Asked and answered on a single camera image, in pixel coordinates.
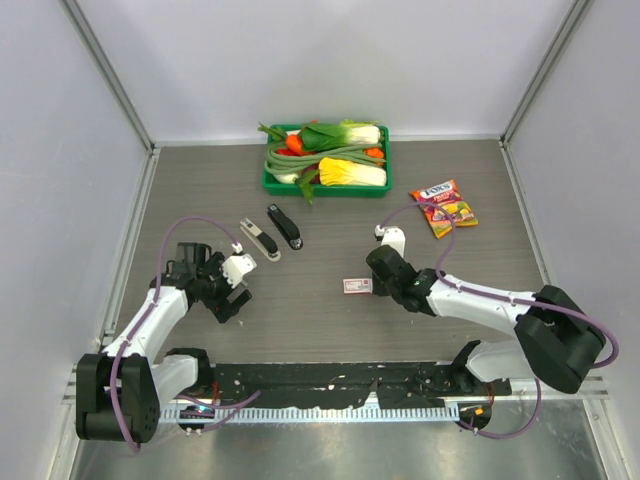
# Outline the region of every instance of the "robotic arm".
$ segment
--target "robotic arm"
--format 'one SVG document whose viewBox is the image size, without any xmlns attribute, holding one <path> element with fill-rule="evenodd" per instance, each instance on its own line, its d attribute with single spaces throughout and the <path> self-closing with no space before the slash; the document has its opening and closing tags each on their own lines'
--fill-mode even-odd
<svg viewBox="0 0 640 480">
<path fill-rule="evenodd" d="M 176 395 L 187 389 L 195 394 L 208 388 L 213 383 L 213 371 L 205 350 L 173 349 L 160 365 L 151 365 L 171 329 L 194 303 L 201 301 L 220 323 L 237 314 L 251 299 L 243 279 L 255 268 L 253 258 L 241 251 L 225 259 L 220 252 L 212 253 L 209 245 L 179 243 L 175 259 L 167 262 L 161 277 L 155 308 L 131 341 L 127 339 L 130 333 L 154 303 L 155 278 L 144 304 L 120 336 L 101 354 L 86 354 L 78 362 L 78 436 L 87 440 L 123 439 L 107 389 L 113 360 L 123 343 L 127 347 L 118 375 L 119 398 L 135 442 L 151 439 L 162 408 Z"/>
<path fill-rule="evenodd" d="M 441 272 L 443 281 L 434 269 L 416 271 L 402 258 L 405 237 L 398 227 L 376 228 L 376 237 L 381 246 L 367 257 L 374 294 L 390 295 L 410 312 L 462 318 L 514 337 L 465 346 L 456 361 L 463 362 L 466 373 L 483 383 L 538 377 L 561 392 L 578 391 L 604 348 L 605 337 L 569 315 L 519 303 L 542 302 L 582 312 L 564 291 L 549 285 L 537 293 L 502 291 Z"/>
</svg>

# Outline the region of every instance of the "chip bag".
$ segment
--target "chip bag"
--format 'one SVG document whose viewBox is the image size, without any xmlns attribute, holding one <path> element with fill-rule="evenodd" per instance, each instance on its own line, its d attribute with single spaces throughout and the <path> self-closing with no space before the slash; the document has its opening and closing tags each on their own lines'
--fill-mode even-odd
<svg viewBox="0 0 640 480">
<path fill-rule="evenodd" d="M 414 190 L 409 194 L 416 200 L 428 200 L 444 208 L 454 218 L 456 227 L 472 227 L 478 224 L 471 207 L 462 199 L 455 180 L 423 190 Z M 440 210 L 426 205 L 419 207 L 424 211 L 436 238 L 442 238 L 452 230 L 451 223 Z"/>
</svg>

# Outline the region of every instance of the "carrot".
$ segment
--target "carrot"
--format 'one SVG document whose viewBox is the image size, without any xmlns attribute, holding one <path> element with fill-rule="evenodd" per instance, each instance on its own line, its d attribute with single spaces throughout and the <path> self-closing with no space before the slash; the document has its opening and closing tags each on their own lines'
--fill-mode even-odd
<svg viewBox="0 0 640 480">
<path fill-rule="evenodd" d="M 384 158 L 384 152 L 380 148 L 365 148 L 364 153 L 373 158 Z"/>
<path fill-rule="evenodd" d="M 305 152 L 304 147 L 302 145 L 302 140 L 298 135 L 287 135 L 287 139 L 285 140 L 287 147 L 289 150 L 292 150 L 294 153 L 300 156 L 312 155 L 311 152 Z"/>
</svg>

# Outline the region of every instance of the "white wall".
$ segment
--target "white wall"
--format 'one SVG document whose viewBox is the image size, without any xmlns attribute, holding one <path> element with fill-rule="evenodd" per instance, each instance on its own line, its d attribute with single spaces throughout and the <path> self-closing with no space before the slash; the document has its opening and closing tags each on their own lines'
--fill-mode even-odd
<svg viewBox="0 0 640 480">
<path fill-rule="evenodd" d="M 1 3 L 0 476 L 42 480 L 145 153 L 60 4 Z"/>
<path fill-rule="evenodd" d="M 80 0 L 155 140 L 501 134 L 571 0 Z"/>
<path fill-rule="evenodd" d="M 640 451 L 640 3 L 596 1 L 513 143 L 559 285 L 621 342 L 603 370 Z"/>
</svg>

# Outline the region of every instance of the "wooden table surface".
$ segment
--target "wooden table surface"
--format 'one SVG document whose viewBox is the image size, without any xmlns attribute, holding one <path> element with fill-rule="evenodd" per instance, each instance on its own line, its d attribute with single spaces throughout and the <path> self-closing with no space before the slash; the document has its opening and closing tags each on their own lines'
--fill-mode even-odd
<svg viewBox="0 0 640 480">
<path fill-rule="evenodd" d="M 444 269 L 464 280 L 510 290 L 538 290 L 542 281 L 497 141 L 395 142 L 393 190 L 382 199 L 272 197 L 260 186 L 263 146 L 163 148 L 120 312 L 118 331 L 142 304 L 155 274 L 167 227 L 186 215 L 224 222 L 258 263 L 247 277 L 253 299 L 225 325 L 201 304 L 173 329 L 160 355 L 173 347 L 200 347 L 214 362 L 351 362 L 451 360 L 469 340 L 501 334 L 453 318 L 411 314 L 390 298 L 345 296 L 343 278 L 369 277 L 373 228 L 410 201 L 409 190 L 455 179 L 480 224 L 459 230 Z M 278 206 L 298 225 L 304 248 L 285 245 L 266 207 Z M 266 260 L 240 232 L 249 217 L 282 252 Z M 433 267 L 449 237 L 436 240 L 422 212 L 409 209 L 393 224 L 407 236 L 405 258 Z M 178 241 L 210 244 L 225 255 L 227 237 L 203 222 L 182 225 Z"/>
</svg>

